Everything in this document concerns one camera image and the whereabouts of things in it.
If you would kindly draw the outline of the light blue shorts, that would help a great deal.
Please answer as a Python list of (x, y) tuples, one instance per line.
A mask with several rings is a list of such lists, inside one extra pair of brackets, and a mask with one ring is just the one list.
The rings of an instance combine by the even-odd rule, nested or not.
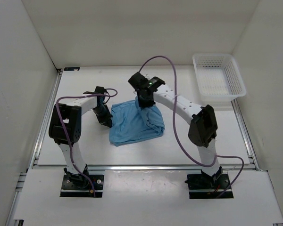
[(114, 146), (139, 143), (163, 136), (163, 116), (155, 105), (142, 109), (137, 99), (130, 100), (112, 105), (111, 114), (109, 141)]

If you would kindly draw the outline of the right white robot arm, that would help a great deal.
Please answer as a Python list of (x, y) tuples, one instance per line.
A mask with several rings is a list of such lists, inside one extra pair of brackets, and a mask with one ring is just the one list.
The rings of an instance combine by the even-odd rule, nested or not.
[(139, 107), (152, 107), (158, 102), (173, 110), (173, 116), (179, 115), (188, 123), (188, 138), (197, 146), (200, 155), (202, 182), (207, 188), (215, 187), (223, 170), (216, 154), (218, 126), (213, 107), (203, 107), (175, 94), (175, 91), (158, 77), (148, 80), (137, 72), (128, 82), (137, 93)]

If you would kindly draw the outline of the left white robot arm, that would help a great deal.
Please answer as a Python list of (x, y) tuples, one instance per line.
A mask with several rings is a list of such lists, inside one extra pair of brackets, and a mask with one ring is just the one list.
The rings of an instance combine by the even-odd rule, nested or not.
[(94, 190), (87, 164), (84, 162), (79, 139), (82, 133), (82, 116), (92, 110), (99, 124), (112, 127), (112, 114), (105, 98), (111, 98), (109, 89), (97, 86), (93, 92), (86, 91), (81, 96), (66, 96), (56, 100), (49, 125), (49, 137), (61, 149), (67, 167), (67, 178), (80, 189)]

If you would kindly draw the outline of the white plastic basket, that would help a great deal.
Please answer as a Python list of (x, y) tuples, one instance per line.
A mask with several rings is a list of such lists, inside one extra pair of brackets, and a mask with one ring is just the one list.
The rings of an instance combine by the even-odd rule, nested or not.
[(203, 102), (227, 103), (246, 95), (239, 67), (232, 55), (198, 53), (192, 59)]

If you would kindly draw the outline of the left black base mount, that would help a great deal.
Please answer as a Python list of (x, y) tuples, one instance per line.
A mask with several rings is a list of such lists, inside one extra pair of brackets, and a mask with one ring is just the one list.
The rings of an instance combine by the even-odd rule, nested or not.
[(64, 168), (64, 176), (60, 190), (60, 197), (101, 198), (103, 195), (104, 175), (89, 174), (89, 180), (82, 175), (73, 175)]

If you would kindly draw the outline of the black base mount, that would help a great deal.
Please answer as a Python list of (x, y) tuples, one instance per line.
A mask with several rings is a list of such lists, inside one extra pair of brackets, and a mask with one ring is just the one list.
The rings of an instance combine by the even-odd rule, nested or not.
[(60, 190), (60, 197), (101, 198), (103, 195), (104, 175), (89, 174), (89, 180), (82, 175), (73, 175), (64, 168), (64, 176)]
[(232, 188), (227, 189), (230, 179), (225, 173), (213, 185), (205, 181), (201, 174), (188, 174), (185, 183), (188, 185), (191, 200), (233, 198)]

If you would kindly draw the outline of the aluminium frame rail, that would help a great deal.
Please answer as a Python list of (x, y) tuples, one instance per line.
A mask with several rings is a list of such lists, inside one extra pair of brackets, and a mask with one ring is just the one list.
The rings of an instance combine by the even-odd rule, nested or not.
[[(85, 91), (93, 91), (96, 86), (103, 86), (118, 91), (117, 96), (109, 100), (109, 105), (134, 99), (135, 94), (128, 79), (138, 69), (137, 66), (113, 66), (62, 71), (48, 102), (31, 168), (62, 170), (66, 165), (62, 151), (48, 135), (51, 110), (57, 98), (79, 96)], [(170, 87), (177, 86), (179, 95), (200, 104), (192, 66), (178, 66), (176, 71), (170, 66), (146, 66), (142, 74), (157, 76)], [(163, 136), (119, 147), (109, 142), (109, 129), (101, 126), (95, 114), (88, 111), (82, 117), (82, 135), (79, 140), (80, 150), (88, 167), (91, 170), (197, 169), (195, 161), (200, 157), (197, 147), (188, 139), (188, 124), (180, 117), (173, 119), (172, 111), (162, 104), (158, 104), (158, 108), (163, 114), (166, 127)], [(255, 158), (237, 103), (231, 102), (224, 109), (217, 109), (216, 119), (216, 151), (224, 170), (237, 170), (241, 166), (247, 170), (255, 169)]]

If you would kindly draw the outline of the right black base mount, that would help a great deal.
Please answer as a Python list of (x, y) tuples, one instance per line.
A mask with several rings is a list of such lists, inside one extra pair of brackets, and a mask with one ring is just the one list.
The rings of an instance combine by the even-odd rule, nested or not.
[(213, 185), (205, 181), (201, 174), (188, 174), (185, 183), (188, 185), (191, 200), (233, 198), (232, 188), (227, 189), (230, 179), (225, 173)]

